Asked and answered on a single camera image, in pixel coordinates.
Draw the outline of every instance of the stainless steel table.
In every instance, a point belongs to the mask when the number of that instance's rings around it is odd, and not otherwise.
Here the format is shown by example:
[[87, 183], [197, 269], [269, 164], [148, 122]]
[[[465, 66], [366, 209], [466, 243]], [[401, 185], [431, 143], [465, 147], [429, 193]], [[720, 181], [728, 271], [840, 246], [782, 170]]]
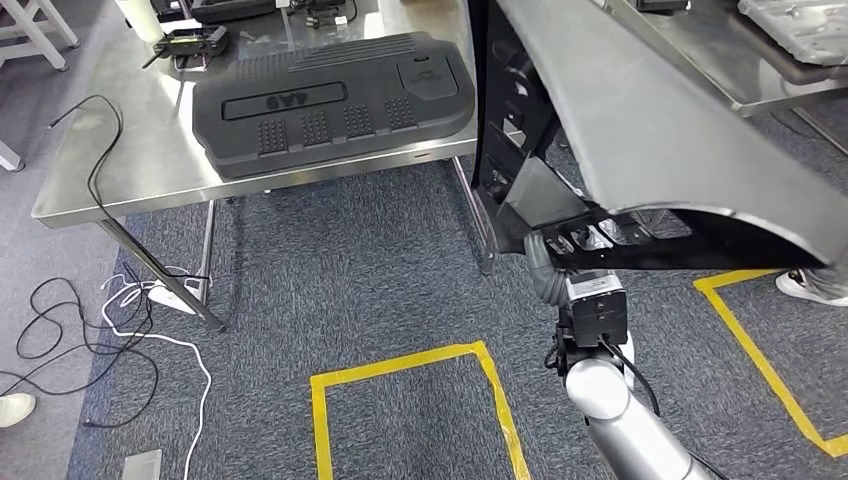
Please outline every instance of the stainless steel table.
[[791, 109], [848, 155], [848, 146], [803, 109], [848, 96], [848, 66], [797, 62], [740, 14], [738, 3], [690, 0], [689, 11], [643, 15], [627, 0], [606, 0], [631, 32], [740, 116]]
[[[140, 66], [150, 56], [150, 51], [129, 30], [107, 44], [91, 77], [88, 93], [101, 94], [117, 102], [124, 116], [123, 136], [106, 160], [98, 180], [109, 213], [118, 217], [210, 201], [203, 258], [203, 265], [208, 268], [215, 199], [450, 159], [483, 238], [485, 253], [481, 269], [484, 273], [491, 271], [494, 258], [492, 242], [457, 159], [457, 156], [475, 151], [476, 118], [447, 138], [238, 180], [221, 178], [195, 140], [191, 126], [195, 83], [237, 59], [328, 43], [426, 31], [434, 38], [457, 44], [474, 77], [464, 0], [358, 0], [357, 3], [358, 17], [347, 26], [316, 30], [306, 27], [302, 15], [286, 17], [280, 11], [228, 25], [234, 44], [226, 56], [214, 59], [209, 71], [203, 75], [177, 73], [167, 60], [158, 60], [151, 68], [142, 71]], [[91, 102], [76, 114], [35, 202], [32, 216], [52, 228], [97, 222], [132, 251], [210, 327], [216, 330], [223, 328], [203, 302], [170, 276], [118, 222], [106, 218], [89, 196], [86, 179], [114, 133], [115, 120], [104, 104]]]

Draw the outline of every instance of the yellow tape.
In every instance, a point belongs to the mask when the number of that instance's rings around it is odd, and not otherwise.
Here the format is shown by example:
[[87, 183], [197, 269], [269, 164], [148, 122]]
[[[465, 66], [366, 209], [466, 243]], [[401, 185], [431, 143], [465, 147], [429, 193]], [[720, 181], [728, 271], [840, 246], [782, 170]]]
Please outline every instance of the yellow tape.
[[333, 463], [330, 455], [330, 429], [327, 423], [327, 398], [325, 395], [325, 389], [327, 387], [395, 373], [472, 353], [477, 356], [483, 372], [486, 374], [486, 378], [489, 379], [489, 383], [492, 385], [498, 423], [501, 425], [501, 431], [503, 432], [504, 440], [509, 450], [509, 459], [512, 463], [512, 471], [515, 474], [515, 478], [516, 480], [531, 480], [530, 471], [524, 459], [524, 452], [521, 449], [521, 441], [518, 438], [518, 431], [512, 420], [512, 411], [509, 409], [506, 393], [498, 377], [495, 362], [492, 360], [492, 356], [489, 355], [489, 351], [482, 341], [470, 344], [449, 345], [360, 367], [313, 375], [310, 378], [310, 384], [312, 386], [312, 421], [315, 429], [315, 456], [317, 460], [318, 479], [333, 479]]
[[792, 417], [792, 420], [795, 422], [795, 425], [798, 426], [801, 433], [831, 457], [836, 458], [848, 453], [848, 435], [843, 435], [831, 440], [825, 440], [822, 438], [818, 430], [816, 430], [813, 426], [813, 423], [810, 422], [810, 419], [801, 409], [797, 400], [795, 400], [795, 397], [792, 396], [789, 388], [785, 383], [783, 383], [780, 375], [777, 374], [766, 359], [765, 355], [763, 355], [763, 352], [760, 351], [759, 347], [757, 347], [748, 335], [748, 332], [742, 328], [739, 320], [736, 319], [733, 312], [727, 308], [724, 300], [722, 300], [716, 292], [717, 288], [746, 280], [752, 280], [764, 275], [769, 275], [776, 271], [777, 270], [740, 270], [737, 272], [723, 273], [714, 277], [696, 280], [695, 288], [707, 297], [707, 300], [709, 300], [713, 308], [715, 308], [721, 319], [724, 320], [727, 328], [730, 329], [733, 336], [736, 337], [736, 341], [739, 342], [748, 356], [751, 357], [751, 360], [754, 362], [757, 369], [759, 369], [760, 373], [763, 374], [766, 382], [769, 384], [774, 394], [777, 395], [777, 398], [779, 398], [783, 403], [784, 408], [786, 408], [786, 411], [789, 413], [789, 416]]

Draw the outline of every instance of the gray carpet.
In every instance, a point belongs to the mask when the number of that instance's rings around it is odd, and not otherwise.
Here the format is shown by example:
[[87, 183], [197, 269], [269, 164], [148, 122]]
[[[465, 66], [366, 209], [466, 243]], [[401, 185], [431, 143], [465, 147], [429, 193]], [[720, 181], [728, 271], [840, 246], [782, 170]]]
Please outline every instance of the gray carpet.
[[[202, 222], [201, 206], [129, 219], [164, 261], [188, 268]], [[533, 478], [609, 478], [555, 375], [541, 366], [554, 312], [534, 299], [520, 258], [500, 257], [495, 274], [480, 277], [473, 240], [443, 163], [222, 205], [212, 308], [230, 331], [206, 333], [164, 309], [156, 316], [158, 331], [198, 342], [215, 377], [192, 478], [314, 478], [311, 374], [478, 339], [497, 365]], [[692, 279], [703, 275], [622, 272], [639, 363], [668, 425], [733, 478], [845, 478], [846, 459], [827, 457], [798, 432], [694, 290]], [[759, 301], [776, 298], [768, 290]], [[835, 334], [842, 317], [830, 313], [822, 328]], [[125, 428], [81, 429], [69, 478], [117, 478], [125, 456], [156, 448], [163, 478], [180, 477], [202, 377], [185, 349], [150, 342], [142, 350], [162, 367], [156, 400]], [[336, 478], [512, 478], [475, 363], [328, 389]], [[127, 358], [88, 392], [84, 415], [125, 418], [150, 384], [149, 367]], [[839, 401], [839, 389], [818, 394]]]
[[[30, 291], [46, 278], [64, 275], [85, 286], [80, 292], [83, 304], [94, 312], [103, 301], [96, 285], [112, 271], [117, 253], [114, 243], [93, 225], [51, 231], [30, 218], [35, 197], [67, 128], [62, 125], [48, 132], [47, 124], [84, 92], [97, 52], [108, 38], [109, 30], [102, 28], [104, 20], [117, 10], [107, 0], [54, 0], [54, 4], [82, 42], [77, 50], [62, 51], [71, 69], [58, 73], [38, 57], [9, 60], [0, 68], [0, 139], [28, 163], [20, 173], [0, 170], [0, 369], [18, 372], [35, 364], [18, 359], [14, 348], [18, 333], [32, 318], [27, 303]], [[111, 8], [101, 11], [104, 4]], [[48, 305], [67, 298], [61, 289], [44, 293], [41, 300]], [[49, 345], [56, 335], [50, 328], [34, 333], [33, 342], [26, 345], [29, 351]], [[65, 345], [79, 341], [74, 325], [66, 331]], [[74, 354], [59, 368], [45, 369], [35, 379], [55, 390], [73, 388], [85, 382], [90, 365], [88, 356]], [[0, 377], [0, 391], [10, 383], [9, 378]], [[20, 391], [34, 393], [30, 387], [21, 387]], [[13, 428], [0, 430], [0, 478], [62, 478], [82, 400], [81, 393], [40, 396], [36, 414]]]
[[[100, 2], [73, 3], [71, 8], [56, 0], [81, 38], [85, 25], [115, 25], [103, 20], [115, 18], [112, 2], [100, 16], [94, 13]], [[69, 53], [75, 76], [64, 83], [50, 83], [52, 69], [39, 59], [0, 69], [0, 120], [26, 105], [31, 108], [23, 111], [33, 112], [19, 125], [2, 122], [0, 132], [31, 160], [20, 174], [28, 176], [0, 172], [0, 305], [8, 306], [2, 368], [29, 365], [14, 357], [13, 342], [29, 319], [25, 306], [32, 287], [52, 275], [68, 276], [94, 315], [103, 298], [97, 286], [113, 268], [114, 246], [100, 232], [49, 232], [28, 219], [61, 131], [40, 136], [27, 125], [46, 123], [55, 114], [51, 108], [77, 99], [93, 68], [94, 53], [87, 53], [93, 50], [86, 48], [108, 39], [108, 29], [95, 34], [81, 51]], [[16, 73], [16, 65], [49, 71], [26, 75]], [[838, 104], [816, 113], [829, 115], [828, 121], [844, 118]], [[840, 188], [848, 186], [845, 159], [832, 147], [797, 136], [768, 116], [753, 122]], [[137, 215], [128, 227], [165, 263], [193, 269], [204, 211], [196, 205]], [[490, 278], [477, 273], [471, 225], [443, 163], [221, 203], [211, 307], [230, 331], [207, 333], [195, 318], [160, 307], [155, 314], [156, 331], [198, 343], [215, 379], [191, 478], [315, 478], [310, 375], [475, 340], [485, 341], [497, 365], [533, 478], [609, 478], [555, 375], [541, 366], [555, 313], [535, 300], [520, 258], [500, 257]], [[66, 242], [62, 249], [59, 242]], [[121, 270], [124, 260], [130, 259], [122, 252], [114, 268]], [[732, 478], [848, 478], [848, 457], [831, 459], [798, 432], [694, 290], [692, 280], [705, 275], [621, 273], [638, 361], [668, 425]], [[844, 313], [783, 298], [768, 282], [727, 287], [721, 294], [761, 339], [822, 434], [848, 433], [840, 396], [848, 379], [831, 367], [845, 361], [844, 345], [832, 340], [844, 336]], [[810, 323], [828, 340], [811, 335]], [[65, 344], [76, 343], [73, 324], [67, 332]], [[40, 331], [36, 342], [51, 334]], [[112, 341], [109, 334], [101, 338]], [[141, 350], [159, 363], [162, 377], [153, 404], [138, 420], [114, 430], [76, 429], [81, 419], [119, 421], [142, 405], [152, 371], [126, 357], [85, 393], [81, 414], [79, 395], [41, 396], [33, 417], [0, 431], [0, 478], [61, 478], [67, 468], [72, 479], [115, 479], [125, 456], [156, 448], [163, 449], [162, 478], [181, 478], [204, 378], [185, 348], [151, 340]], [[95, 360], [91, 375], [103, 360]], [[57, 389], [78, 385], [90, 362], [71, 359], [39, 379]], [[826, 382], [812, 378], [822, 371]], [[336, 478], [512, 478], [491, 390], [471, 357], [330, 387], [327, 406]]]

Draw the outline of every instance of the sneaker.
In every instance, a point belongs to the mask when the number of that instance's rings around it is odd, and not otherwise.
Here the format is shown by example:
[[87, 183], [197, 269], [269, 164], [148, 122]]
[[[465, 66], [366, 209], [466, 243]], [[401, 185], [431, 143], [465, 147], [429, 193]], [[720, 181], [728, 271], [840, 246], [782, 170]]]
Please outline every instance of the sneaker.
[[778, 290], [790, 297], [812, 300], [824, 305], [830, 305], [831, 307], [848, 307], [848, 297], [837, 298], [835, 300], [825, 300], [818, 294], [808, 290], [804, 279], [804, 272], [800, 270], [790, 270], [789, 272], [777, 277], [774, 283], [777, 285]]
[[28, 393], [14, 393], [0, 397], [0, 428], [11, 427], [35, 410], [35, 397]]

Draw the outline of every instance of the black cord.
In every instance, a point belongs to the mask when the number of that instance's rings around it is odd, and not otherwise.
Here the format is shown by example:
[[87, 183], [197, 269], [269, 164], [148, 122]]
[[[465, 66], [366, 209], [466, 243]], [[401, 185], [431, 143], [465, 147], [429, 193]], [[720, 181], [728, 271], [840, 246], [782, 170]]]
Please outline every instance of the black cord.
[[557, 368], [559, 362], [557, 362], [557, 359], [554, 358], [554, 356], [556, 355], [556, 351], [557, 351], [557, 345], [554, 344], [554, 346], [551, 347], [550, 350], [548, 350], [548, 354], [545, 355], [545, 368], [547, 368], [547, 369]]
[[353, 16], [347, 19], [347, 23], [356, 20], [356, 16], [359, 15], [359, 8], [356, 6], [356, 0], [350, 1], [353, 3]]
[[781, 120], [777, 115], [775, 115], [774, 112], [769, 112], [769, 115], [771, 115], [771, 118], [773, 118], [777, 123], [783, 125], [784, 127], [788, 128], [789, 130], [791, 130], [792, 133], [794, 133], [795, 135], [799, 135], [799, 136], [804, 137], [804, 138], [811, 138], [813, 140], [823, 140], [821, 137], [817, 137], [815, 135], [810, 135], [808, 133], [804, 133], [804, 132], [796, 129], [792, 125], [789, 125], [785, 121]]
[[[640, 372], [639, 369], [636, 368], [636, 365], [634, 365], [633, 362], [631, 362], [627, 357], [624, 356], [624, 354], [621, 352], [621, 349], [618, 348], [618, 345], [609, 344], [605, 338], [601, 338], [601, 345], [603, 345], [604, 348], [606, 348], [614, 357], [618, 357], [618, 359], [621, 360], [621, 362], [624, 363], [624, 365], [626, 365], [631, 372], [633, 372], [633, 375], [636, 377], [637, 380], [639, 380], [639, 383], [641, 383], [642, 386], [645, 387], [645, 391], [648, 392], [648, 396], [651, 398], [651, 407], [654, 410], [654, 414], [657, 417], [661, 417], [662, 415], [660, 415], [660, 405], [657, 401], [657, 396], [654, 394], [654, 389], [651, 387], [651, 384], [648, 383], [648, 380], [645, 378], [644, 375], [642, 375], [642, 372]], [[700, 462], [701, 465], [707, 468], [707, 470], [713, 472], [713, 474], [717, 476], [720, 480], [730, 480], [727, 475], [725, 475], [721, 470], [716, 468], [715, 465], [708, 462], [702, 456], [693, 452], [689, 448], [687, 448], [686, 450], [689, 452], [689, 455], [691, 455], [692, 458]]]
[[694, 458], [695, 460], [700, 462], [701, 465], [707, 467], [707, 470], [713, 472], [713, 474], [716, 477], [718, 477], [721, 480], [730, 480], [730, 477], [728, 477], [727, 475], [722, 473], [721, 470], [719, 470], [718, 468], [715, 467], [715, 465], [713, 465], [712, 463], [710, 463], [706, 459], [704, 459], [704, 457], [693, 452], [692, 449], [690, 449], [690, 448], [687, 448], [686, 450], [689, 452], [689, 455], [692, 455], [692, 458]]
[[657, 401], [657, 396], [654, 393], [654, 389], [651, 388], [651, 384], [648, 383], [648, 380], [642, 375], [642, 372], [640, 372], [639, 369], [636, 368], [636, 365], [633, 365], [633, 362], [628, 360], [628, 358], [625, 357], [623, 353], [621, 353], [621, 349], [619, 349], [617, 345], [610, 345], [606, 341], [606, 339], [601, 339], [601, 344], [610, 352], [610, 354], [612, 354], [614, 357], [618, 357], [618, 359], [621, 360], [621, 362], [626, 365], [631, 372], [633, 372], [633, 375], [636, 377], [637, 380], [639, 380], [639, 383], [641, 383], [642, 386], [645, 387], [645, 391], [648, 393], [648, 397], [651, 399], [651, 408], [654, 410], [654, 415], [661, 417], [662, 415], [660, 415], [660, 403], [659, 401]]
[[[48, 128], [53, 128], [59, 124], [62, 120], [64, 120], [68, 115], [82, 107], [85, 103], [94, 100], [100, 99], [109, 106], [109, 109], [112, 110], [112, 113], [115, 115], [115, 122], [117, 122], [117, 129], [115, 130], [115, 135], [112, 137], [112, 141], [109, 143], [109, 146], [103, 151], [100, 155], [100, 158], [97, 159], [97, 162], [94, 163], [94, 167], [91, 169], [91, 172], [88, 174], [88, 179], [86, 180], [86, 187], [88, 188], [88, 194], [91, 196], [91, 199], [94, 200], [94, 203], [97, 204], [97, 208], [103, 213], [103, 215], [113, 222], [117, 222], [115, 217], [112, 216], [103, 205], [103, 197], [100, 194], [100, 190], [97, 187], [97, 179], [100, 176], [100, 170], [103, 168], [103, 163], [109, 158], [109, 155], [114, 150], [115, 145], [118, 144], [118, 141], [121, 139], [121, 135], [124, 133], [124, 115], [120, 111], [119, 108], [115, 107], [115, 105], [109, 101], [108, 98], [103, 95], [95, 94], [90, 95], [82, 99], [79, 103], [71, 107], [67, 112], [63, 113], [56, 120], [53, 120]], [[198, 280], [209, 280], [209, 277], [203, 275], [174, 275], [172, 273], [165, 272], [171, 278], [196, 278]]]
[[[124, 266], [127, 268], [127, 271], [130, 272], [130, 275], [134, 279], [137, 280], [138, 277], [135, 275], [135, 272], [133, 272], [132, 269], [129, 268], [126, 264]], [[38, 296], [38, 293], [41, 292], [44, 288], [46, 288], [48, 285], [51, 285], [51, 284], [54, 284], [54, 283], [57, 283], [57, 282], [62, 282], [69, 287], [69, 289], [70, 289], [70, 291], [73, 295], [73, 299], [72, 300], [65, 300], [65, 301], [56, 303], [56, 304], [51, 305], [50, 307], [42, 310], [41, 308], [39, 308], [36, 305], [37, 304], [36, 297]], [[131, 322], [133, 319], [135, 319], [137, 317], [139, 311], [141, 310], [141, 306], [144, 305], [146, 315], [145, 315], [144, 319], [142, 320], [142, 322], [139, 323], [139, 325], [135, 328], [135, 330], [133, 331], [133, 334], [138, 334], [138, 333], [147, 334], [147, 333], [150, 333], [150, 331], [153, 328], [153, 318], [152, 318], [152, 315], [151, 315], [151, 313], [152, 313], [152, 303], [151, 303], [150, 299], [147, 298], [146, 293], [147, 292], [142, 289], [141, 295], [140, 295], [141, 301], [139, 301], [138, 306], [136, 307], [136, 309], [133, 311], [132, 315], [130, 315], [127, 320], [125, 320], [125, 321], [123, 321], [119, 324], [120, 326], [123, 326], [123, 325], [126, 325], [129, 322]], [[83, 422], [83, 426], [93, 427], [93, 428], [118, 428], [118, 427], [122, 427], [122, 426], [132, 422], [136, 418], [138, 418], [144, 412], [144, 410], [146, 410], [147, 407], [150, 406], [150, 403], [153, 401], [153, 397], [156, 394], [156, 389], [159, 386], [159, 367], [156, 365], [156, 362], [154, 362], [153, 359], [151, 359], [149, 356], [135, 350], [134, 347], [138, 346], [138, 344], [141, 342], [143, 337], [140, 337], [140, 336], [137, 337], [137, 336], [133, 335], [131, 337], [128, 337], [128, 340], [120, 346], [108, 345], [108, 344], [90, 341], [89, 338], [88, 338], [88, 329], [89, 328], [102, 330], [102, 329], [111, 328], [111, 327], [110, 326], [94, 325], [94, 324], [90, 323], [85, 318], [85, 311], [82, 307], [82, 302], [80, 300], [79, 294], [77, 293], [73, 284], [68, 279], [66, 279], [64, 277], [54, 277], [54, 278], [48, 279], [48, 280], [42, 282], [40, 285], [38, 285], [32, 291], [32, 293], [30, 294], [29, 304], [30, 304], [30, 308], [33, 310], [33, 312], [36, 313], [36, 317], [32, 321], [30, 321], [26, 325], [26, 327], [24, 327], [24, 329], [21, 331], [20, 335], [18, 336], [18, 340], [17, 340], [15, 348], [16, 348], [16, 352], [18, 353], [18, 355], [21, 358], [24, 358], [24, 359], [43, 358], [47, 355], [50, 355], [58, 347], [58, 345], [60, 344], [60, 342], [62, 340], [62, 336], [63, 336], [63, 333], [64, 333], [64, 327], [62, 326], [61, 322], [59, 322], [58, 320], [56, 320], [54, 318], [50, 318], [47, 314], [51, 313], [54, 310], [58, 309], [59, 307], [63, 307], [63, 306], [73, 306], [75, 308], [77, 318], [80, 320], [81, 327], [82, 327], [83, 343], [79, 344], [79, 345], [75, 345], [75, 346], [65, 350], [64, 352], [57, 354], [53, 358], [41, 363], [40, 365], [38, 365], [37, 367], [33, 368], [32, 370], [30, 370], [29, 372], [27, 372], [26, 374], [23, 374], [23, 375], [16, 373], [16, 372], [0, 370], [0, 375], [10, 376], [10, 377], [13, 377], [17, 380], [11, 386], [6, 388], [2, 393], [0, 393], [0, 396], [8, 394], [15, 387], [20, 385], [21, 383], [29, 384], [30, 386], [32, 386], [33, 388], [35, 388], [39, 392], [41, 392], [45, 395], [49, 395], [49, 396], [71, 395], [71, 394], [80, 392], [82, 390], [85, 390], [86, 388], [88, 388], [88, 387], [94, 385], [95, 383], [101, 381], [112, 370], [112, 368], [117, 363], [118, 359], [121, 358], [121, 356], [123, 354], [131, 353], [133, 355], [138, 355], [138, 356], [144, 358], [153, 367], [153, 372], [154, 372], [153, 387], [151, 388], [150, 394], [148, 395], [146, 402], [144, 403], [144, 405], [142, 405], [142, 407], [135, 414], [133, 414], [131, 417], [129, 417], [126, 420], [123, 420], [123, 421], [120, 421], [120, 422], [117, 422], [117, 423], [112, 423], [112, 424], [104, 424], [104, 423], [93, 422], [93, 421], [87, 419], [87, 420], [85, 420], [85, 422]], [[35, 325], [37, 325], [39, 323], [39, 321], [42, 321], [42, 320], [46, 320], [46, 321], [50, 322], [51, 324], [53, 324], [54, 326], [56, 326], [59, 329], [59, 335], [57, 337], [57, 340], [53, 343], [53, 345], [51, 345], [50, 347], [48, 347], [46, 350], [44, 350], [41, 353], [36, 353], [36, 354], [31, 354], [31, 355], [24, 354], [22, 352], [21, 346], [22, 346], [23, 343], [25, 343], [25, 338], [27, 337], [27, 335], [29, 334], [31, 329]], [[109, 356], [112, 356], [112, 359], [109, 362], [109, 364], [106, 366], [106, 368], [104, 368], [103, 371], [100, 372], [100, 374], [98, 374], [94, 379], [88, 381], [86, 384], [84, 384], [80, 387], [76, 387], [76, 388], [73, 388], [73, 389], [70, 389], [70, 390], [64, 390], [64, 391], [48, 390], [47, 388], [42, 387], [40, 384], [38, 384], [38, 383], [36, 383], [35, 381], [32, 380], [32, 376], [35, 375], [37, 372], [39, 372], [41, 369], [47, 367], [48, 365], [55, 363], [59, 359], [64, 358], [65, 356], [67, 356], [67, 355], [69, 355], [69, 354], [71, 354], [71, 353], [73, 353], [73, 352], [75, 352], [75, 351], [77, 351], [81, 348], [88, 349], [89, 352], [91, 352], [94, 355], [98, 355], [98, 356], [109, 355]]]

